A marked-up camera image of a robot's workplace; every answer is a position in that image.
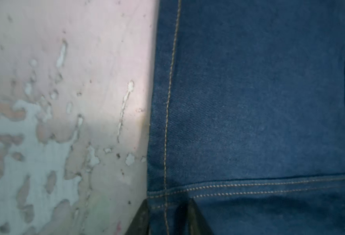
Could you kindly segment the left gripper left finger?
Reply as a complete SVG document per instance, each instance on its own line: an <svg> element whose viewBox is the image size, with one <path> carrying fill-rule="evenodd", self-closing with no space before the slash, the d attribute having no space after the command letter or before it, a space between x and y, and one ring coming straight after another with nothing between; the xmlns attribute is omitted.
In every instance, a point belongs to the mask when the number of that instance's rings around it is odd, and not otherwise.
<svg viewBox="0 0 345 235"><path fill-rule="evenodd" d="M145 199L139 207L125 235L149 235L150 211L148 201Z"/></svg>

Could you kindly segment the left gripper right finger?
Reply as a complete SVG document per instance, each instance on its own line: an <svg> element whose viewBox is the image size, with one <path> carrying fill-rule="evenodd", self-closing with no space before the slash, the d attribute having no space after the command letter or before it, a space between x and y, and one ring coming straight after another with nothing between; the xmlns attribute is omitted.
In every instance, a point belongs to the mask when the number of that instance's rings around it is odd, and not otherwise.
<svg viewBox="0 0 345 235"><path fill-rule="evenodd" d="M187 208L190 235L214 235L194 199L189 199Z"/></svg>

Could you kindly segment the dark blue denim skirt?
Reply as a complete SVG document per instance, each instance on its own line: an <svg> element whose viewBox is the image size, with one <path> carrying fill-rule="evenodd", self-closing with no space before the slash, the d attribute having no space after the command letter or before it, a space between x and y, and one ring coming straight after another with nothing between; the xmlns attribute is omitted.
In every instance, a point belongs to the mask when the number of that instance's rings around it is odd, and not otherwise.
<svg viewBox="0 0 345 235"><path fill-rule="evenodd" d="M154 235L345 235L345 1L161 1Z"/></svg>

